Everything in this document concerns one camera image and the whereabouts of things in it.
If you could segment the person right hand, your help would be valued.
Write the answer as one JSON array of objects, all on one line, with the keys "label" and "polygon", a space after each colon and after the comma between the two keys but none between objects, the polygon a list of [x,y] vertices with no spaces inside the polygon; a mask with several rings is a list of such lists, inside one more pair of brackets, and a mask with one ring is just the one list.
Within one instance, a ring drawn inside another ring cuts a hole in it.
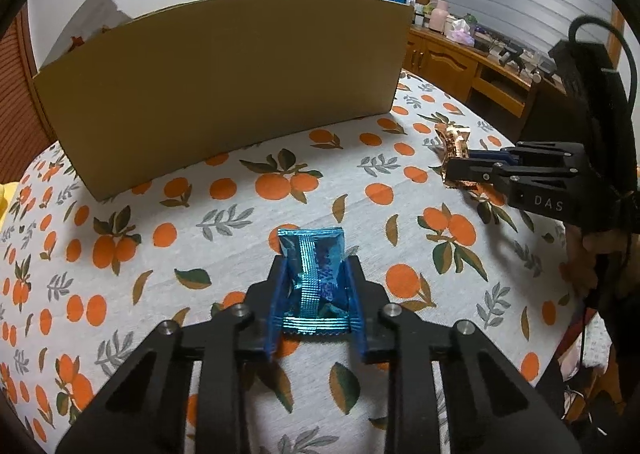
[{"label": "person right hand", "polygon": [[577,295],[585,297],[597,287],[597,254],[604,254],[608,234],[584,234],[578,226],[570,224],[566,224],[564,230],[566,260],[561,264],[561,275]]}]

